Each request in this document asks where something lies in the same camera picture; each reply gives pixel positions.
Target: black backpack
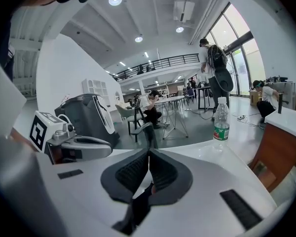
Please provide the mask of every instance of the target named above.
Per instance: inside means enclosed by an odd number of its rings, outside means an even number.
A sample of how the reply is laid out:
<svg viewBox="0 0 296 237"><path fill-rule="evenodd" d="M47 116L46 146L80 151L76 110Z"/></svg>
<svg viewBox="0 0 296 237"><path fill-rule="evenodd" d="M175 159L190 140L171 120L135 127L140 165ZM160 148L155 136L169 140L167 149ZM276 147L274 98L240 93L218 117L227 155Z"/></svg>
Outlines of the black backpack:
<svg viewBox="0 0 296 237"><path fill-rule="evenodd" d="M227 57L224 51L216 45L212 45L207 48L207 63L209 66L215 68L216 70L225 69L227 65Z"/></svg>

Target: water bottle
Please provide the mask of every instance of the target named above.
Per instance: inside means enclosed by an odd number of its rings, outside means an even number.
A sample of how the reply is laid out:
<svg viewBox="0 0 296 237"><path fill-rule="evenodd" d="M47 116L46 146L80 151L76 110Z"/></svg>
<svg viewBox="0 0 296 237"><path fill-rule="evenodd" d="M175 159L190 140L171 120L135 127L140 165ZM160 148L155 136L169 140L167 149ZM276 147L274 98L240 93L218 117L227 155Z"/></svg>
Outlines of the water bottle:
<svg viewBox="0 0 296 237"><path fill-rule="evenodd" d="M229 135L229 108L227 106L227 99L225 97L218 98L218 107L215 113L215 130L214 130L214 142L218 146L217 149L221 150L222 146L227 143Z"/></svg>

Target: recessed light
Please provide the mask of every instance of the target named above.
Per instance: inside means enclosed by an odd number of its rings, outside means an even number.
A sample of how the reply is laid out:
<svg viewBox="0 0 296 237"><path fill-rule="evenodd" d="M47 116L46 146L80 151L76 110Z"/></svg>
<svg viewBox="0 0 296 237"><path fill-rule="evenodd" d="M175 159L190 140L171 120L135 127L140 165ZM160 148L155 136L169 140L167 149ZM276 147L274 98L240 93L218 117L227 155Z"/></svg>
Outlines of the recessed light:
<svg viewBox="0 0 296 237"><path fill-rule="evenodd" d="M138 42L138 43L139 42L142 42L143 41L143 37L138 36L138 37L135 38L135 41Z"/></svg>
<svg viewBox="0 0 296 237"><path fill-rule="evenodd" d="M109 0L109 4L112 6L117 6L122 2L122 0Z"/></svg>
<svg viewBox="0 0 296 237"><path fill-rule="evenodd" d="M181 32L183 32L184 31L184 28L183 27L178 27L177 29L176 29L176 32L177 33L181 33Z"/></svg>

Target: column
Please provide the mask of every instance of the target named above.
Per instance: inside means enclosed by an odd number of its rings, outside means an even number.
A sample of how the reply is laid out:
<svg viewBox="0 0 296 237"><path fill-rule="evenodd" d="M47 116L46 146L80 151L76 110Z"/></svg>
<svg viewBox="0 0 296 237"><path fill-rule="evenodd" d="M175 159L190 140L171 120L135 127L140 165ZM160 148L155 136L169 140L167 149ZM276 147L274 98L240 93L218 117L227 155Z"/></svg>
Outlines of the column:
<svg viewBox="0 0 296 237"><path fill-rule="evenodd" d="M142 80L138 80L138 83L139 83L140 91L141 91L142 95L144 95L145 89L144 89L143 81Z"/></svg>

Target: air conditioner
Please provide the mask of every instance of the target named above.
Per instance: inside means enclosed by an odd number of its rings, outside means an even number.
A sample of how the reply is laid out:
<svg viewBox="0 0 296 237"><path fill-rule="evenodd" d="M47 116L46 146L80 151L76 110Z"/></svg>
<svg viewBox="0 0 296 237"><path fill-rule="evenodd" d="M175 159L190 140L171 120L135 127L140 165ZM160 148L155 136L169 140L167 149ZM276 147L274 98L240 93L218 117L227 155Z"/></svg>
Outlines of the air conditioner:
<svg viewBox="0 0 296 237"><path fill-rule="evenodd" d="M174 20L185 23L191 19L195 3L184 0L174 1Z"/></svg>

